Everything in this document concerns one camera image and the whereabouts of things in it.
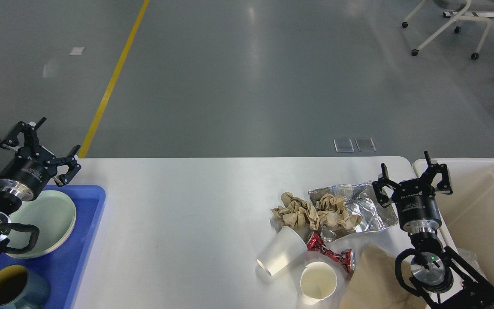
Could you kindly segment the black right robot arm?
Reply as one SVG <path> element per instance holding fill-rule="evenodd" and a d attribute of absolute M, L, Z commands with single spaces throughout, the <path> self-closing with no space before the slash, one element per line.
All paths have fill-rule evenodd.
<path fill-rule="evenodd" d="M 442 219 L 435 196 L 453 190 L 447 165 L 434 164 L 428 152 L 424 156 L 421 176 L 394 182 L 381 164 L 382 174 L 372 183 L 380 206 L 395 205 L 399 227 L 412 243 L 396 257 L 396 280 L 432 309 L 494 309 L 494 286 L 438 238 Z"/>

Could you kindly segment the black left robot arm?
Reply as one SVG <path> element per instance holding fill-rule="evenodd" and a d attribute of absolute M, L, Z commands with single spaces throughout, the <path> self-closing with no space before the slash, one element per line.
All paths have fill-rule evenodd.
<path fill-rule="evenodd" d="M 35 124 L 18 122 L 0 139 L 0 148 L 15 152 L 12 160 L 0 172 L 0 255 L 25 254 L 39 239 L 39 228 L 31 224 L 11 221 L 24 202 L 35 200 L 43 188 L 54 180 L 63 187 L 80 171 L 75 145 L 65 157 L 57 157 L 40 142 L 37 133 L 46 121 L 42 117 Z"/>

